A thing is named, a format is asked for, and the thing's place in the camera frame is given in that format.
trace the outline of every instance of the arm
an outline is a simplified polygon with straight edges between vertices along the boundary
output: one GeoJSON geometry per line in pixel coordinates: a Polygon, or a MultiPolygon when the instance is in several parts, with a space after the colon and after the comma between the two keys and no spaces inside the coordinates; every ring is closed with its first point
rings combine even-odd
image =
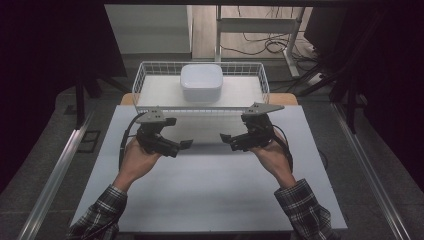
{"type": "MultiPolygon", "coordinates": [[[[277,131],[275,134],[286,142],[277,131]]],[[[281,146],[272,141],[266,147],[252,148],[250,151],[280,185],[274,195],[296,233],[303,239],[340,238],[331,228],[330,212],[319,205],[306,180],[295,180],[281,146]]]]}
{"type": "Polygon", "coordinates": [[[113,184],[70,227],[66,239],[88,239],[93,234],[99,239],[114,239],[119,231],[117,222],[127,203],[127,191],[133,182],[153,168],[160,156],[146,153],[133,138],[127,144],[121,169],[113,184]]]}

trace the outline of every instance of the white box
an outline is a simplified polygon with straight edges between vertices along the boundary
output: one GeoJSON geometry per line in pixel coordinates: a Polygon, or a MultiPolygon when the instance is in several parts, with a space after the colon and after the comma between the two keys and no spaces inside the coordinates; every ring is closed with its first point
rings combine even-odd
{"type": "Polygon", "coordinates": [[[216,64],[189,64],[181,69],[181,88],[188,102],[218,101],[222,82],[222,69],[216,64]]]}

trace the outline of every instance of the person's left hand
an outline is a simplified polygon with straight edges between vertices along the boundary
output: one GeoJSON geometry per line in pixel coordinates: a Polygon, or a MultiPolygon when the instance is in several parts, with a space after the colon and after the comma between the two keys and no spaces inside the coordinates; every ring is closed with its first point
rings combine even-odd
{"type": "Polygon", "coordinates": [[[146,175],[161,156],[159,153],[147,153],[136,138],[131,139],[126,146],[124,160],[113,186],[127,192],[131,184],[146,175]]]}

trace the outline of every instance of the gray carpet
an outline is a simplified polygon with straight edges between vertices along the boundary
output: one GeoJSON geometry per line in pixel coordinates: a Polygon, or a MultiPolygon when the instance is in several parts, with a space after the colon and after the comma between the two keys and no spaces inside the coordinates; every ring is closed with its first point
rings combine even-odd
{"type": "MultiPolygon", "coordinates": [[[[289,80],[288,70],[278,65],[267,66],[268,80],[289,80]]],[[[134,79],[136,67],[127,65],[127,72],[129,79],[134,79]]],[[[132,80],[119,80],[124,85],[132,85],[132,80]]],[[[86,99],[87,105],[96,106],[87,130],[99,131],[99,141],[92,153],[77,153],[73,158],[37,239],[63,238],[91,174],[115,106],[123,96],[113,87],[103,82],[100,84],[103,89],[102,97],[86,99]]],[[[317,147],[327,158],[325,160],[322,155],[323,161],[328,164],[327,173],[349,228],[341,232],[343,239],[395,239],[327,101],[326,93],[329,89],[324,88],[311,96],[301,98],[299,103],[304,108],[317,147]]],[[[0,195],[0,239],[16,239],[55,166],[76,123],[75,115],[69,111],[72,110],[70,105],[75,105],[72,88],[57,97],[56,110],[49,124],[16,177],[0,195]]],[[[422,239],[423,193],[369,125],[361,110],[356,114],[356,126],[358,138],[398,207],[407,229],[415,239],[422,239]]],[[[80,150],[89,150],[91,147],[90,143],[84,143],[80,145],[80,150]]],[[[122,235],[119,238],[125,239],[128,236],[122,235]]]]}

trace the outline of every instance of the plaid sleeve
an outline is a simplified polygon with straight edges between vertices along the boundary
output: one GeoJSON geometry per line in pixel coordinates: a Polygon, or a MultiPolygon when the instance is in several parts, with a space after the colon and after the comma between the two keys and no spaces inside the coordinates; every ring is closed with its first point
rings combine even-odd
{"type": "MultiPolygon", "coordinates": [[[[120,217],[127,204],[127,194],[110,185],[87,212],[69,228],[66,239],[82,239],[120,217]]],[[[105,229],[96,239],[113,239],[119,231],[117,223],[105,229]]]]}
{"type": "Polygon", "coordinates": [[[330,212],[319,205],[305,179],[274,193],[290,222],[304,239],[340,239],[331,228],[330,212]]]}

